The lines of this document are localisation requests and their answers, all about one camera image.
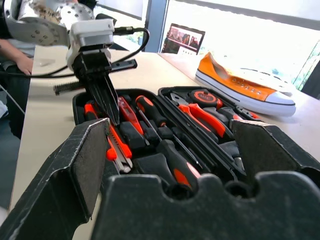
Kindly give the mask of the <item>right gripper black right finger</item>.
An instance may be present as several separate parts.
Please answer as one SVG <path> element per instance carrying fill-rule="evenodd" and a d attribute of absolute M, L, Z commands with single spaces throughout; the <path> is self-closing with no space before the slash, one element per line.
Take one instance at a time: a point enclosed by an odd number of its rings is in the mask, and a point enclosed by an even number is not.
<path fill-rule="evenodd" d="M 320 163 L 278 126 L 261 121 L 230 123 L 245 175 L 230 186 L 245 193 L 320 191 Z"/>

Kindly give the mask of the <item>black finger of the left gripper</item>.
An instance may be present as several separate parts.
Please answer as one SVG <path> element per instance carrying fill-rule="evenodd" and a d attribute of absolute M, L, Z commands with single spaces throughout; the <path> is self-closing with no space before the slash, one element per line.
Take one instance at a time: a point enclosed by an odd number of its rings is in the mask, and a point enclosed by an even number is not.
<path fill-rule="evenodd" d="M 107 114 L 107 83 L 105 76 L 91 77 L 87 83 L 87 89 L 95 102 L 100 107 L 101 111 Z"/>
<path fill-rule="evenodd" d="M 107 84 L 107 114 L 114 125 L 120 123 L 120 110 L 118 102 L 118 94 L 108 74 L 104 76 Z"/>

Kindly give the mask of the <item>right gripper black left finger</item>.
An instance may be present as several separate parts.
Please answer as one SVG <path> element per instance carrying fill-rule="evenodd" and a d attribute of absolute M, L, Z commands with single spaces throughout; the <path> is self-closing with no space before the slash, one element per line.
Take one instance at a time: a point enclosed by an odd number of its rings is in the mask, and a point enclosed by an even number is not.
<path fill-rule="evenodd" d="M 108 118 L 74 127 L 44 161 L 0 227 L 2 240 L 71 240 L 93 215 L 106 163 Z"/>

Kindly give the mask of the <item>bystander bare hand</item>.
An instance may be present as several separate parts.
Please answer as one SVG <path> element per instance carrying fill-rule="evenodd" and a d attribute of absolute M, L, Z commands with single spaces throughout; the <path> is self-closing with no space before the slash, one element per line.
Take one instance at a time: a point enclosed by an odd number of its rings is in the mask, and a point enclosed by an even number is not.
<path fill-rule="evenodd" d="M 28 56 L 22 55 L 22 56 L 19 56 L 15 60 L 15 63 L 22 73 L 24 73 L 28 76 L 30 76 L 32 74 L 32 70 L 33 70 L 33 59 L 32 58 L 29 58 Z"/>

